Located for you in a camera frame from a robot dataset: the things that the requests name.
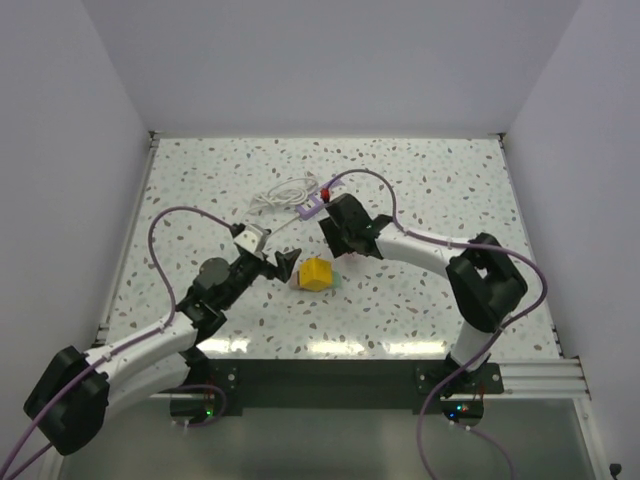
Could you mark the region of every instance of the green object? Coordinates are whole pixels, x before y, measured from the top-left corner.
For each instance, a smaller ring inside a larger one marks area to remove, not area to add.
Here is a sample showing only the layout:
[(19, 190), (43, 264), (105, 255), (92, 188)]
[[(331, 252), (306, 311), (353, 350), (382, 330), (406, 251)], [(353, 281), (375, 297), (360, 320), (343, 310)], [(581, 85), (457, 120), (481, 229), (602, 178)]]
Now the green object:
[(333, 274), (333, 278), (331, 279), (331, 287), (340, 288), (342, 286), (342, 275), (335, 271), (331, 273)]

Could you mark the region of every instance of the yellow cube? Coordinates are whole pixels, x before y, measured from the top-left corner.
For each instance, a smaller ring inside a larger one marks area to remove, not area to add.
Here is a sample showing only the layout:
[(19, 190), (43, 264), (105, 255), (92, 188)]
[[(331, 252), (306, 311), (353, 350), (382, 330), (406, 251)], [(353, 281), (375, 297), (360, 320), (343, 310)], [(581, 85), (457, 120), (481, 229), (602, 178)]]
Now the yellow cube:
[(310, 258), (300, 265), (300, 288), (319, 292), (330, 287), (332, 282), (331, 262), (320, 258)]

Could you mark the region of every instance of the white wall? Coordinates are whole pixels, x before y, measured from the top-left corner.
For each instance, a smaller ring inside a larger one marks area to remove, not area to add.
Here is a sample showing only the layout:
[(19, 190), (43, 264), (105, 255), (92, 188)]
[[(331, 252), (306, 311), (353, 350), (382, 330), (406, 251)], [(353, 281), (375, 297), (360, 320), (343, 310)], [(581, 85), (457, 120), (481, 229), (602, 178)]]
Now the white wall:
[(506, 131), (579, 0), (83, 0), (153, 129)]
[(0, 2), (0, 69), (4, 461), (53, 354), (95, 334), (147, 134), (79, 0)]
[(620, 478), (640, 478), (640, 2), (584, 0), (507, 136), (560, 340)]

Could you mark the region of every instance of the red object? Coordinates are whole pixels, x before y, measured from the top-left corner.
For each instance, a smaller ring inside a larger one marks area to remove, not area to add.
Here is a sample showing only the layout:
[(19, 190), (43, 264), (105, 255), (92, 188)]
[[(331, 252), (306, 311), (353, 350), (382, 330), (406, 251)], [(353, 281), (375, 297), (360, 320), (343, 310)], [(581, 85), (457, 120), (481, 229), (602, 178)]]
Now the red object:
[(320, 198), (324, 203), (329, 203), (329, 200), (331, 200), (331, 194), (329, 193), (328, 188), (323, 188), (322, 190), (320, 190)]

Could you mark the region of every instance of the white speckled surface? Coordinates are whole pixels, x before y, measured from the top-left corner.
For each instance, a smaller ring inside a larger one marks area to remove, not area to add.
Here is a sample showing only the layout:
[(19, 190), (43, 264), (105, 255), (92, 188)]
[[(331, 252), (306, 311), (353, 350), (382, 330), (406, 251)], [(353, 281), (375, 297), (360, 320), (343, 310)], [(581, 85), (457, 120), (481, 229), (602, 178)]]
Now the white speckled surface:
[[(253, 193), (289, 177), (367, 167), (395, 186), (408, 226), (469, 238), (481, 231), (529, 253), (497, 140), (440, 139), (164, 139), (155, 157), (121, 285), (110, 315), (109, 341), (135, 332), (168, 308), (167, 294), (149, 265), (147, 228), (161, 210), (198, 206), (238, 221)], [(367, 175), (345, 179), (369, 213), (390, 213), (388, 192)], [(300, 247), (301, 259), (331, 260), (318, 215), (296, 221), (270, 241), (271, 250)], [(276, 228), (292, 211), (251, 217)], [(158, 255), (181, 298), (210, 257), (231, 261), (230, 234), (190, 213), (173, 213), (155, 233)], [(228, 322), (201, 344), (212, 356), (242, 358), (441, 358), (461, 323), (448, 283), (399, 263), (346, 257), (334, 262), (342, 287), (293, 291), (259, 279), (227, 312)], [(522, 267), (531, 302), (535, 276)], [(558, 358), (547, 308), (524, 319), (493, 349), (494, 358)]]

